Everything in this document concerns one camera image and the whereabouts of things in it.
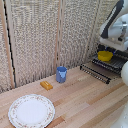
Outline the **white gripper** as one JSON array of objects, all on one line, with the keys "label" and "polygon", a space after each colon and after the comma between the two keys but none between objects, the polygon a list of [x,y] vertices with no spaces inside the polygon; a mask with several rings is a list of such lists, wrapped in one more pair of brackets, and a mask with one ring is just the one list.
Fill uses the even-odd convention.
[{"label": "white gripper", "polygon": [[[100,38],[100,42],[109,47],[112,47],[110,48],[110,52],[112,52],[113,54],[115,54],[116,50],[125,51],[128,49],[128,37],[123,38],[121,41],[119,41],[117,38]],[[98,45],[97,52],[102,51],[103,49],[103,45]]]}]

